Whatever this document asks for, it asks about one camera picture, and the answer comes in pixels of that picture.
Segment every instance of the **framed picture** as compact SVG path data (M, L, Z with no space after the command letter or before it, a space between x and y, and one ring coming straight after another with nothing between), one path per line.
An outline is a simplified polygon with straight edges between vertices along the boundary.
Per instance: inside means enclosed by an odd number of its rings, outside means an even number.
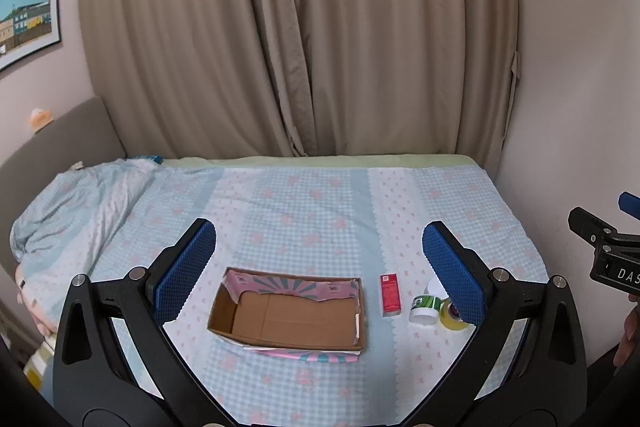
M0 0L0 71L60 40L58 0Z

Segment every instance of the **metal screw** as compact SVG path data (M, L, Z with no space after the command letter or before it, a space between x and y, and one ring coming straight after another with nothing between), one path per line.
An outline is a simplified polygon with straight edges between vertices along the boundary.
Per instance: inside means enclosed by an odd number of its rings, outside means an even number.
M136 266L129 271L129 279L137 281L145 276L146 270L142 266Z
M84 273L79 273L73 279L71 279L71 284L73 286L82 286L86 281L86 275Z
M551 280L558 288L564 288L566 286L566 279L561 275L556 275Z
M507 270L503 269L503 268L496 268L493 272L492 275L494 276L494 279L500 282L505 282L509 280L509 272L507 272Z

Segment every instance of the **wall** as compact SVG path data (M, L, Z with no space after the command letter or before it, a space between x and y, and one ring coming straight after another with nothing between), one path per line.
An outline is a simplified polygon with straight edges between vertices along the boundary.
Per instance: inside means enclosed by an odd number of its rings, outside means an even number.
M626 296L589 279L593 250L567 227L583 206L621 231L640 194L640 0L521 0L522 79L496 184L567 277L593 360L620 340Z
M62 42L0 73L0 162L32 136L28 123L32 109L50 109L57 117L93 94L82 45L78 0L59 1ZM30 322L27 311L15 300L13 275L9 277L2 269L0 299L27 324Z

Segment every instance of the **gray headboard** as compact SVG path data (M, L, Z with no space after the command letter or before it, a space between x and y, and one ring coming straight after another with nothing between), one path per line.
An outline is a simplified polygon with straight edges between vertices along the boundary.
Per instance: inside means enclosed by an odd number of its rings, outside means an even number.
M11 277L17 263L9 232L31 201L76 162L90 167L124 156L104 103L95 96L47 125L0 166L0 265Z

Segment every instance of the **curtain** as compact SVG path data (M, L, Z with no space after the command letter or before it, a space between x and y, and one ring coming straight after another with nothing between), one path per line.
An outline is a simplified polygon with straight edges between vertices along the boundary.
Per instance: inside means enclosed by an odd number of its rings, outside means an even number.
M495 172L518 0L79 0L130 155L466 154Z

